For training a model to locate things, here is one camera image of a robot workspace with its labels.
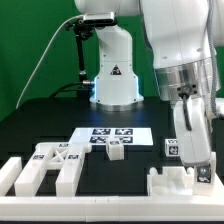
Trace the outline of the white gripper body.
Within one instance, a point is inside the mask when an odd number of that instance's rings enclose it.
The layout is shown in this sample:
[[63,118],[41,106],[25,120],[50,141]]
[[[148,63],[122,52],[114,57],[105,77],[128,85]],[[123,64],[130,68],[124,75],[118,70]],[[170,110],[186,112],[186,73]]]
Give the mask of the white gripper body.
[[211,157],[211,144],[203,99],[189,98],[187,109],[191,131],[186,129],[183,102],[178,101],[173,110],[180,159],[184,166],[207,165]]

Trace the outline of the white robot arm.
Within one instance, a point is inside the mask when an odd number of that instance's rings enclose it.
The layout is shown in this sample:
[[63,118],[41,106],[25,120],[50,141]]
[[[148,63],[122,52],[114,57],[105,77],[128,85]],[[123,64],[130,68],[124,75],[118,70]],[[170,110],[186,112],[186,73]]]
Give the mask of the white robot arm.
[[173,106],[180,158],[186,166],[211,161],[210,124],[222,114],[216,104],[219,76],[215,46],[220,43],[224,0],[74,0],[82,23],[99,39],[100,71],[93,106],[129,108],[143,101],[132,70],[131,35],[118,16],[142,17],[147,46],[153,52],[160,98]]

